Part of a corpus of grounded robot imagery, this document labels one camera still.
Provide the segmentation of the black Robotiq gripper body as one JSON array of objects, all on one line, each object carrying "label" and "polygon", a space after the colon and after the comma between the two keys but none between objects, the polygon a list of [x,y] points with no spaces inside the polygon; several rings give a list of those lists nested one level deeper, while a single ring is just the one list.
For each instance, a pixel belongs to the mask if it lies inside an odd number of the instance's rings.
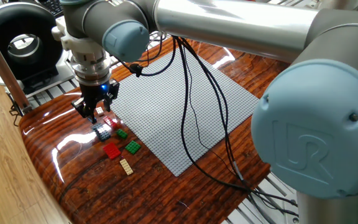
[{"label": "black Robotiq gripper body", "polygon": [[81,96],[84,98],[85,106],[96,108],[99,101],[104,101],[104,107],[109,108],[111,104],[111,99],[108,97],[109,87],[109,81],[95,86],[80,84]]}]

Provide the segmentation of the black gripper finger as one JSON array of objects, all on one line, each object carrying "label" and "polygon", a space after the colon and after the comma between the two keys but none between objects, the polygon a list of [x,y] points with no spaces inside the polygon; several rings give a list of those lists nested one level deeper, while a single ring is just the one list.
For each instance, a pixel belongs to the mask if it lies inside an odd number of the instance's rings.
[{"label": "black gripper finger", "polygon": [[86,101],[84,97],[81,97],[73,100],[71,105],[83,118],[87,118],[92,124],[96,124],[97,120],[94,115],[96,104],[94,101]]},{"label": "black gripper finger", "polygon": [[115,79],[110,79],[103,84],[103,103],[107,112],[111,110],[111,103],[117,98],[119,91],[119,82]]}]

